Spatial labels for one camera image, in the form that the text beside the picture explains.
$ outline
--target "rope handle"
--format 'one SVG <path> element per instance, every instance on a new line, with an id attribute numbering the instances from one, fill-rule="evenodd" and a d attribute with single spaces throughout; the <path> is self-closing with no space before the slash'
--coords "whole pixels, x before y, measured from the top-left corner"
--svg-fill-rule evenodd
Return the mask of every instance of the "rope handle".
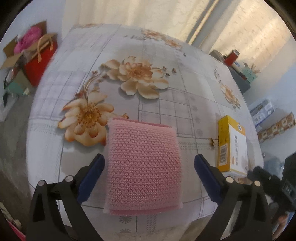
<path id="1" fill-rule="evenodd" d="M 42 60 L 42 57 L 41 57 L 41 54 L 40 54 L 40 43 L 41 43 L 42 38 L 44 38 L 45 36 L 49 37 L 49 41 L 50 41 L 50 47 L 49 47 L 49 50 L 52 51 L 52 49 L 53 49 L 53 45 L 54 45 L 54 44 L 53 44 L 53 41 L 52 41 L 51 36 L 48 35 L 48 34 L 43 35 L 43 36 L 39 39 L 38 44 L 37 44 L 38 63 L 40 63 L 41 60 Z"/>

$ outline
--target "barcode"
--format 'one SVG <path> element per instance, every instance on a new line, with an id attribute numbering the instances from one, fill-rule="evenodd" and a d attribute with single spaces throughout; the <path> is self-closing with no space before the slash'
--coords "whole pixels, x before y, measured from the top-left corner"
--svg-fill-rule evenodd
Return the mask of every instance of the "barcode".
<path id="1" fill-rule="evenodd" d="M 219 165 L 223 166 L 227 164 L 227 143 L 223 146 L 220 146 L 220 161 Z"/>

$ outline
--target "red bag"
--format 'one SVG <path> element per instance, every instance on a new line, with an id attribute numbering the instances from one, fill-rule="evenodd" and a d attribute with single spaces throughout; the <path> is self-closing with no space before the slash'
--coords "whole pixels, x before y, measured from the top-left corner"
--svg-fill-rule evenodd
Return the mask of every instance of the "red bag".
<path id="1" fill-rule="evenodd" d="M 49 37 L 51 44 L 50 46 L 45 47 L 42 52 L 40 52 L 40 42 L 45 36 Z M 57 42 L 52 41 L 52 38 L 49 35 L 45 34 L 39 39 L 37 45 L 38 57 L 33 58 L 29 63 L 25 64 L 24 67 L 26 75 L 33 86 L 38 86 L 41 77 L 56 49 Z"/>

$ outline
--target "gray floor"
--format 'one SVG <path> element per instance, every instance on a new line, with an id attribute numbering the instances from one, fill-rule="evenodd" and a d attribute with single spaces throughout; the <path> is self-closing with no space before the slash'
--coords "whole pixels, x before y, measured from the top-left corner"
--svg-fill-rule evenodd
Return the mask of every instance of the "gray floor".
<path id="1" fill-rule="evenodd" d="M 30 190 L 26 167 L 27 124 L 33 96 L 22 96 L 0 123 L 0 201 L 26 230 Z"/>

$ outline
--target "beige curtain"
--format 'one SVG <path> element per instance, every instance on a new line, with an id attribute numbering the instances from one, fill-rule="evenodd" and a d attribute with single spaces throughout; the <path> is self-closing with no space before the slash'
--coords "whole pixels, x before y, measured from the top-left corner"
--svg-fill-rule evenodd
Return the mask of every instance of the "beige curtain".
<path id="1" fill-rule="evenodd" d="M 217 30 L 219 24 L 216 24 L 213 31 Z M 290 36 L 280 16 L 263 0 L 241 0 L 211 51 L 216 49 L 222 54 L 228 54 L 232 49 L 237 49 L 240 61 L 255 63 L 256 68 L 262 70 Z"/>
<path id="2" fill-rule="evenodd" d="M 81 0 L 80 24 L 117 23 L 185 41 L 210 0 Z"/>

